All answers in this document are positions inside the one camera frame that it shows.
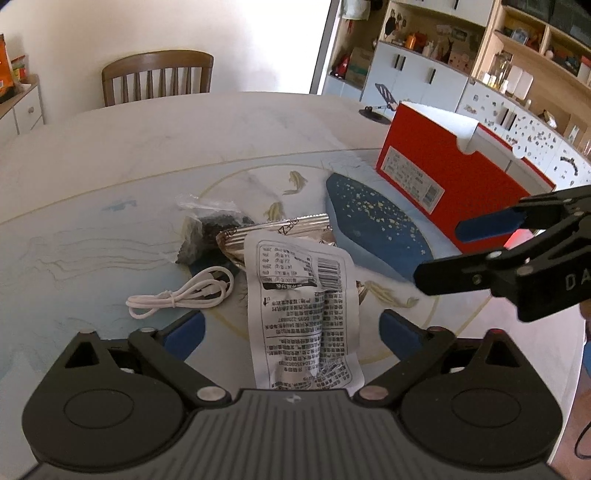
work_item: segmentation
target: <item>barcode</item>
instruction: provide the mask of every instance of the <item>barcode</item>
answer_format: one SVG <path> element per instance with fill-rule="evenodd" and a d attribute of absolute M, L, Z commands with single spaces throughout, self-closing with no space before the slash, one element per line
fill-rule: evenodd
<path fill-rule="evenodd" d="M 427 208 L 431 208 L 431 204 L 433 200 L 437 197 L 437 189 L 431 185 L 427 190 L 427 193 L 423 197 L 423 203 L 427 206 Z"/>
<path fill-rule="evenodd" d="M 318 279 L 326 290 L 342 290 L 340 286 L 340 266 L 336 260 L 318 259 Z"/>

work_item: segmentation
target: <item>red box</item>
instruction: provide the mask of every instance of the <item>red box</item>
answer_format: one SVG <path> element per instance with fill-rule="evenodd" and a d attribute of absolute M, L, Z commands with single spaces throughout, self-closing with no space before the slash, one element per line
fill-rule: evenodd
<path fill-rule="evenodd" d="M 510 235 L 464 244 L 460 221 L 555 188 L 477 120 L 413 103 L 398 107 L 376 169 L 462 252 L 500 248 Z"/>

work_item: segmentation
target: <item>chair backrest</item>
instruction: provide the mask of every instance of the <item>chair backrest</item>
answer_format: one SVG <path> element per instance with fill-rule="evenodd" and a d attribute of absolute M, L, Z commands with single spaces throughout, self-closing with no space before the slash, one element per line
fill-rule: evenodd
<path fill-rule="evenodd" d="M 129 91 L 127 75 L 133 74 L 134 88 L 133 100 L 141 100 L 141 72 L 147 72 L 146 77 L 146 95 L 144 99 L 166 96 L 166 69 L 172 69 L 172 95 L 178 95 L 179 69 L 187 69 L 184 82 L 184 92 L 191 93 L 192 68 L 201 68 L 201 77 L 199 82 L 199 93 L 209 92 L 212 82 L 213 56 L 209 53 L 196 50 L 164 50 L 152 51 L 148 53 L 139 53 L 131 57 L 125 57 L 114 61 L 103 69 L 103 94 L 105 96 L 105 106 L 115 104 L 115 91 L 113 88 L 113 79 L 121 77 L 122 82 L 122 103 L 129 102 Z M 160 71 L 158 80 L 157 95 L 154 90 L 154 78 L 152 72 Z"/>

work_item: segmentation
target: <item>white table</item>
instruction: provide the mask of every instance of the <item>white table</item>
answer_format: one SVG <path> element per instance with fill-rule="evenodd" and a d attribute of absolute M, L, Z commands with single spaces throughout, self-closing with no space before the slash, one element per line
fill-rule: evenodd
<path fill-rule="evenodd" d="M 32 465 L 22 408 L 78 330 L 124 338 L 182 314 L 167 310 L 141 323 L 124 306 L 130 294 L 180 286 L 189 276 L 171 262 L 184 216 L 174 206 L 179 193 L 234 200 L 263 221 L 297 170 L 308 184 L 305 193 L 283 197 L 292 217 L 324 211 L 323 182 L 336 171 L 391 199 L 435 256 L 455 253 L 373 172 L 388 127 L 361 117 L 358 108 L 339 98 L 275 93 L 145 100 L 41 128 L 0 153 L 0 480 Z M 417 296 L 415 307 L 399 312 L 418 325 L 474 337 L 504 328 L 568 416 L 584 339 L 576 309 L 523 325 L 512 305 L 488 292 L 434 298 L 362 269 L 358 279 L 403 300 Z M 241 302 L 236 295 L 207 311 L 205 340 L 187 360 L 232 392 L 254 386 Z M 361 308 L 359 357 L 367 381 L 397 361 L 377 332 L 384 308 L 371 295 Z"/>

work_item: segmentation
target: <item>white snack package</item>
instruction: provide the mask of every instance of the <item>white snack package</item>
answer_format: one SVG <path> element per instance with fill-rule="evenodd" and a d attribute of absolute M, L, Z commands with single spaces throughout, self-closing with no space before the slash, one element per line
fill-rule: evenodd
<path fill-rule="evenodd" d="M 244 246 L 248 333 L 256 387 L 273 390 L 363 386 L 359 294 L 350 255 L 267 231 Z"/>

